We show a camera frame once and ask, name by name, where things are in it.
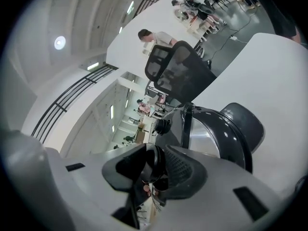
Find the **gray t-shirt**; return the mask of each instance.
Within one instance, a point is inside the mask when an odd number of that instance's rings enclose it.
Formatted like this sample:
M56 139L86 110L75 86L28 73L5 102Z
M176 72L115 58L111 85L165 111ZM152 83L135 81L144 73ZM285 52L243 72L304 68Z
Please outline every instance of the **gray t-shirt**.
M172 47L170 42L173 38L169 34L165 32L158 32L158 33L153 33L153 36L156 44L166 47Z

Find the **ceiling light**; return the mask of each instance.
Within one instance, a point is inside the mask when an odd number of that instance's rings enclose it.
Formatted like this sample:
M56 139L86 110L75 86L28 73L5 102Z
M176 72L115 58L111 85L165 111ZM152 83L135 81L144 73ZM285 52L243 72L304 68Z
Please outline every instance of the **ceiling light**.
M133 11L133 9L134 9L133 5L134 5L134 1L130 3L130 6L129 6L128 10L127 10L127 14L130 14L130 12Z
M54 47L57 50L62 50L64 48L64 46L65 46L65 43L66 43L66 39L63 36L59 36L54 41Z
M110 117L111 119L114 118L114 106L113 105L110 106Z
M99 63L92 64L87 69L88 70L93 69L93 68L97 67L98 65L99 65Z

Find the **gray floor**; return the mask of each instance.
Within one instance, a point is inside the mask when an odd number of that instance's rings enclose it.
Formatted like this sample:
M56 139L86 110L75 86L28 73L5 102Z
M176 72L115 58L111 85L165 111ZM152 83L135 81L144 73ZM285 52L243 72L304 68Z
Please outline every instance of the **gray floor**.
M202 46L205 49L203 60L211 59L214 52L219 50L226 42L227 38L234 33L230 28L238 30L249 22L249 16L256 12L256 9L244 12L236 1L226 4L228 8L223 7L216 9L216 14L228 23L228 26L221 27L221 31L217 34L210 34L206 36L207 42ZM270 19L262 7L258 7L257 12L251 17L250 23L242 30L236 33L236 37L243 42L248 42L256 33L272 33L274 29L271 25ZM233 59L241 52L246 44L233 41L229 39L222 50L216 52L212 59L212 72L218 76L220 75Z

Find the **shoe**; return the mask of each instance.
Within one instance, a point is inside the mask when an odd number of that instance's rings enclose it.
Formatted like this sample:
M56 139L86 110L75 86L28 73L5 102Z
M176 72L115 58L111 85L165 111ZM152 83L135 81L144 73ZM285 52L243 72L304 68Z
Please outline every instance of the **shoe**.
M206 62L207 62L207 68L209 70L211 70L212 69L212 60L207 60Z

